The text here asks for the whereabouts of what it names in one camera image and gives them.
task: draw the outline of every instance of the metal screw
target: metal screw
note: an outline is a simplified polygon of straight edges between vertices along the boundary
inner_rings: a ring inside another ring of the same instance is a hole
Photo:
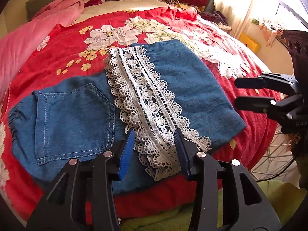
[[[288,119],[292,120],[293,115],[291,115],[290,113],[287,113],[287,117],[288,117]]]
[[[113,153],[111,151],[105,151],[103,155],[104,157],[111,157]]]
[[[70,165],[76,165],[77,162],[78,162],[77,159],[74,158],[74,159],[70,159],[69,164]]]
[[[236,160],[236,159],[233,159],[233,160],[231,161],[231,163],[232,163],[234,166],[238,166],[238,165],[241,164],[240,161],[239,161],[239,160]]]
[[[204,152],[198,152],[198,153],[197,153],[197,156],[200,157],[200,158],[204,158],[204,157],[206,157],[206,153],[204,153]]]

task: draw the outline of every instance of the red bedspread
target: red bedspread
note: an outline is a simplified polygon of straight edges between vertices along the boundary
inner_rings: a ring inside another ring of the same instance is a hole
[[[96,37],[98,31],[100,35],[104,32],[104,37]],[[11,82],[1,111],[0,186],[22,218],[29,218],[43,192],[11,153],[12,140],[7,121],[9,110],[33,90],[53,86],[72,76],[101,71],[105,65],[106,47],[174,38],[202,58],[232,103],[239,95],[279,99],[278,93],[267,89],[235,88],[234,77],[256,77],[262,72],[257,63],[263,64],[243,44],[208,22],[201,23],[193,8],[119,11],[70,27],[57,25],[50,32],[49,41],[44,42],[39,51],[33,52]],[[252,168],[268,148],[276,123],[263,114],[238,113],[246,122],[246,129],[217,151],[214,157],[223,161],[238,159],[247,168]],[[195,183],[177,175],[146,190],[116,196],[115,205],[120,218],[142,217],[191,202],[194,194]]]

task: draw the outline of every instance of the pillow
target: pillow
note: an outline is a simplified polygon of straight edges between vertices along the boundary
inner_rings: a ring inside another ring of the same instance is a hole
[[[99,15],[104,15],[108,13],[113,13],[116,11],[127,10],[148,10],[153,8],[159,7],[171,7],[175,8],[172,5],[169,5],[165,2],[158,1],[158,0],[120,0],[120,1],[109,1],[104,2],[99,5],[94,5],[90,7],[86,7],[84,12],[80,15],[80,17],[74,21],[73,24],[83,22],[89,18],[96,17]]]

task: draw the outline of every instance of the green fabric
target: green fabric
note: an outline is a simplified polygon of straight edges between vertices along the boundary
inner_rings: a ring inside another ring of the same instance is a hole
[[[278,180],[259,182],[258,185],[273,206],[282,225],[293,216],[307,193],[304,189],[298,189],[290,183]],[[188,204],[158,215],[126,220],[121,223],[121,231],[187,231],[192,208],[193,205]],[[222,219],[223,195],[220,190],[218,192],[217,227],[222,226]]]
[[[217,227],[222,226],[223,195],[218,191]],[[187,204],[158,215],[135,218],[121,222],[121,231],[187,231],[192,216],[193,204]]]
[[[294,215],[307,194],[305,189],[279,180],[262,181],[258,185],[273,206],[282,225]]]
[[[298,156],[295,161],[301,175],[298,184],[301,188],[308,190],[308,154]]]

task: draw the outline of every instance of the window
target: window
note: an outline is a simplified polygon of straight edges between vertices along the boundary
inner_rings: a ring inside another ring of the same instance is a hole
[[[285,29],[308,31],[308,12],[301,0],[279,0],[276,16]]]

